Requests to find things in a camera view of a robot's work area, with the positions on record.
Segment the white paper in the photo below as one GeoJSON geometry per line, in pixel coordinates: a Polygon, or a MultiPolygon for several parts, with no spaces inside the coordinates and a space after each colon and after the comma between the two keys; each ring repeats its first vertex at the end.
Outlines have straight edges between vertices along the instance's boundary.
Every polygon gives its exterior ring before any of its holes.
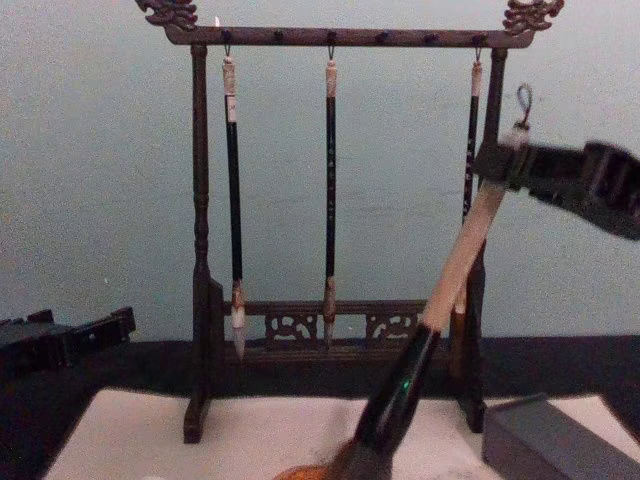
{"type": "MultiPolygon", "coordinates": [[[[201,443],[182,443],[188,400],[116,390],[93,399],[47,480],[271,480],[332,458],[364,400],[214,400],[201,443]]],[[[555,400],[565,413],[640,461],[640,447],[598,397],[555,400]]],[[[394,458],[394,480],[495,480],[455,401],[423,400],[394,458]]]]}

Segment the black object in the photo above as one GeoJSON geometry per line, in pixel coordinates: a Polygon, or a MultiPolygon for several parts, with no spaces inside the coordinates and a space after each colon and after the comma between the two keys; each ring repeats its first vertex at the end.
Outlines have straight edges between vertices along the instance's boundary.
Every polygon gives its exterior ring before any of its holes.
{"type": "Polygon", "coordinates": [[[37,370],[70,367],[86,355],[129,341],[136,329],[133,310],[121,308],[80,327],[56,325],[51,310],[27,317],[27,322],[0,323],[0,381],[37,370]]]}
{"type": "Polygon", "coordinates": [[[619,147],[589,142],[583,151],[533,145],[515,151],[484,142],[473,171],[507,188],[528,188],[538,200],[609,233],[640,240],[640,162],[619,147]]]}
{"type": "Polygon", "coordinates": [[[440,332],[422,324],[417,328],[379,393],[367,403],[355,442],[382,456],[393,456],[413,419],[439,339],[440,332]]]}
{"type": "Polygon", "coordinates": [[[638,480],[640,464],[546,401],[490,408],[482,457],[507,480],[638,480]]]}

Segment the wooden post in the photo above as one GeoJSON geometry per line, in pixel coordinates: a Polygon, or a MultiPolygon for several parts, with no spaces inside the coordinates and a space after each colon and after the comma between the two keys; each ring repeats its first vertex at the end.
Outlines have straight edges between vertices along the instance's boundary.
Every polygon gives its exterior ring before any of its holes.
{"type": "Polygon", "coordinates": [[[207,415],[211,382],[211,305],[209,301],[209,156],[207,131],[207,47],[192,45],[193,58],[193,375],[191,401],[184,418],[184,442],[197,443],[207,415]]]}
{"type": "MultiPolygon", "coordinates": [[[[502,84],[507,60],[506,49],[491,51],[491,78],[487,96],[487,112],[484,123],[484,141],[497,142],[502,106],[502,84]]],[[[483,246],[469,274],[467,284],[467,308],[464,325],[463,391],[458,398],[467,415],[471,431],[482,432],[485,404],[482,399],[482,356],[480,354],[482,303],[484,298],[485,268],[483,246]]]]}

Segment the brush handle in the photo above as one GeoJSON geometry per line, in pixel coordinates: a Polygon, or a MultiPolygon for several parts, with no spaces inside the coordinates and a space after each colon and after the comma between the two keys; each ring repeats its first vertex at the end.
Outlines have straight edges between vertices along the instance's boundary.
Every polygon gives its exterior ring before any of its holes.
{"type": "Polygon", "coordinates": [[[482,182],[442,268],[440,279],[422,313],[422,322],[429,329],[441,332],[449,320],[456,296],[465,285],[471,267],[487,239],[489,227],[502,203],[504,191],[501,185],[489,181],[482,182]]]}
{"type": "Polygon", "coordinates": [[[420,325],[396,361],[378,394],[367,404],[355,441],[391,457],[402,442],[413,414],[440,332],[420,325]]]}

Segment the orange object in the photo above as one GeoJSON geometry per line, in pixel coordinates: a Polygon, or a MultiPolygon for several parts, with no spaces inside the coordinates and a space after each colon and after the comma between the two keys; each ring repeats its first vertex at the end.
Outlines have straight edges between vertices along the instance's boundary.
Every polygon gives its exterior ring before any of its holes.
{"type": "Polygon", "coordinates": [[[327,467],[305,466],[295,467],[282,472],[274,480],[324,480],[327,467]]]}

